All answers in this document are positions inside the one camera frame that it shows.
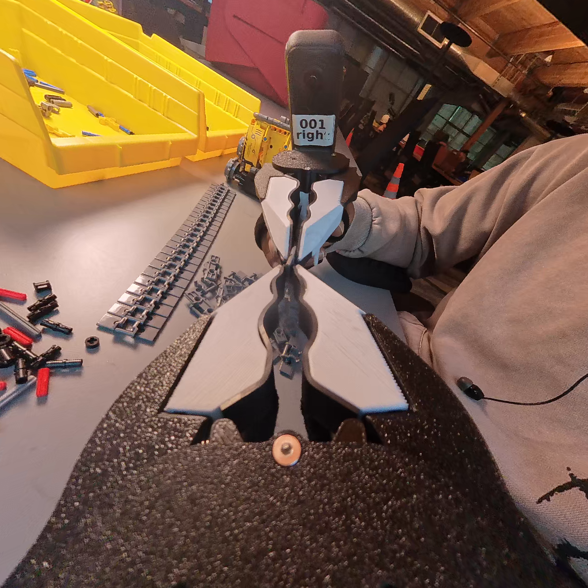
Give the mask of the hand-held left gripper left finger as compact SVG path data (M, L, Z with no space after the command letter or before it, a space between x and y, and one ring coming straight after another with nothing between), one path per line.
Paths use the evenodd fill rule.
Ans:
M283 270L273 268L212 315L165 412L222 414L266 383Z

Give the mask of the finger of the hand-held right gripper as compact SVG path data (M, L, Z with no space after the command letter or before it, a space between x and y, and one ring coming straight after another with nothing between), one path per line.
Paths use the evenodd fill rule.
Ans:
M262 215L283 264L298 246L300 183L292 177L269 180L262 202Z
M298 239L298 263L308 257L317 261L320 249L340 225L343 216L342 180L319 180L312 185L311 194L315 196L307 207Z

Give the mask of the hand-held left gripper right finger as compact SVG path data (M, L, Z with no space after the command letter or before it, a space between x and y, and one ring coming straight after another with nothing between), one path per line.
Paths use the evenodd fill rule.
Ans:
M303 351L309 383L353 413L408 409L365 320L365 312L310 271L294 267L299 326L307 338Z

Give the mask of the yellow toy robot vehicle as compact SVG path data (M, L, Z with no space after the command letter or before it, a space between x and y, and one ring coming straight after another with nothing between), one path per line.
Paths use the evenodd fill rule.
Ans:
M236 157L225 167L226 183L237 183L249 196L255 197L254 177L265 163L282 151L292 149L290 119L275 119L255 112L246 135L241 137Z

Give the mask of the pile of grey track links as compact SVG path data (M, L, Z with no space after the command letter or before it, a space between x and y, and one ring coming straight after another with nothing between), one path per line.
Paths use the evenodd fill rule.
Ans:
M260 280L261 276L257 273L246 274L241 270L225 273L220 257L213 254L203 264L200 279L185 293L189 309L198 318L210 315ZM268 336L273 349L273 365L278 367L283 377L293 379L302 357L301 349L295 342L296 337L288 339L278 325Z

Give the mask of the pile of small building pieces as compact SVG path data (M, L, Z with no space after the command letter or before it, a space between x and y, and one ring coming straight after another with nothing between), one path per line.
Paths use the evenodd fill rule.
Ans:
M45 403L53 376L84 367L82 359L64 358L58 344L42 348L44 334L70 337L73 329L51 318L59 309L51 283L34 282L32 287L36 298L31 300L24 292L1 288L1 411L29 394Z

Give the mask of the person's right forearm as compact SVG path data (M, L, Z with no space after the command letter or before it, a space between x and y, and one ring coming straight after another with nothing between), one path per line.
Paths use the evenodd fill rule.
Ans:
M587 229L587 134L521 151L460 186L381 197L365 189L330 250L425 277L480 259L512 229L514 246L555 247Z

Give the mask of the grey desk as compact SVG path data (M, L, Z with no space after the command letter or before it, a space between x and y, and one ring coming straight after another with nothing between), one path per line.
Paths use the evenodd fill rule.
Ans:
M1 582L44 528L80 453L124 388L195 321L182 300L154 345L118 342L97 321L187 218L228 156L51 189L1 161L1 287L35 297L49 281L57 321L43 349L84 361L52 377L48 400L29 394L1 411Z

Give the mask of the person's right hand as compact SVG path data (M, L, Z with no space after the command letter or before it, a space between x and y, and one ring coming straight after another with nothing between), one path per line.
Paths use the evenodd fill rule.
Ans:
M254 239L271 268L283 265L283 259L270 237L263 215L260 215L255 223Z

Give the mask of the orange traffic cone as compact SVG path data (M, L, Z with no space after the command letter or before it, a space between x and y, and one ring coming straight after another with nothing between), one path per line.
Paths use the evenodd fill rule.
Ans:
M404 167L404 163L398 163L386 187L383 197L387 199L396 199L398 197L399 185L401 182L401 176L403 174Z

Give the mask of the yellow plastic storage bin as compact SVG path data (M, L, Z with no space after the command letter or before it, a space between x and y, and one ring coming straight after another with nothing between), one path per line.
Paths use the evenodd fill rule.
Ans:
M80 40L77 17L59 1L1 1L1 157L51 187L177 163L195 135L99 73L102 56ZM22 69L65 90L73 108L41 110L43 95ZM87 105L132 130L100 124Z
M61 1L76 36L104 61L99 73L195 135L191 160L236 150L261 101L141 25L82 1Z

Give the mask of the person's beige hoodie torso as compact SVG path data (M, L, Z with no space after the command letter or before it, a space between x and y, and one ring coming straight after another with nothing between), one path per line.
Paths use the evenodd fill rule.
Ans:
M506 487L553 555L587 584L587 229L555 247L510 229L440 304L420 353L456 387Z

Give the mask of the cluster of blue grey pieces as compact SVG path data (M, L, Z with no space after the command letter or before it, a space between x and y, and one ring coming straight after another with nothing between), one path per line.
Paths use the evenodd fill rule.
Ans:
M24 73L30 87L36 87L44 91L49 91L49 93L43 95L44 100L42 101L43 105L41 105L41 110L43 110L45 113L58 114L60 109L73 108L73 103L71 100L65 98L65 90L40 80L34 70L23 68L22 72ZM121 132L130 136L135 135L132 130L120 124L115 118L106 116L102 111L93 107L92 105L87 105L86 108L88 112L92 114L92 116L99 120L100 124L108 126L114 130L120 130Z

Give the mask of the silver ceiling duct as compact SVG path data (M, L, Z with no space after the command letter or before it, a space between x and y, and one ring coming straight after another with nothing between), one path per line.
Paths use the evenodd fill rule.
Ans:
M318 1L328 11L341 17L351 26L370 37L379 47L397 57L420 74L436 77L471 76L472 70L462 56L458 43L452 43L447 54L434 68L448 39L439 28L449 22L452 29L460 29L462 37L469 35L452 17L438 16L430 9L422 9L412 1Z

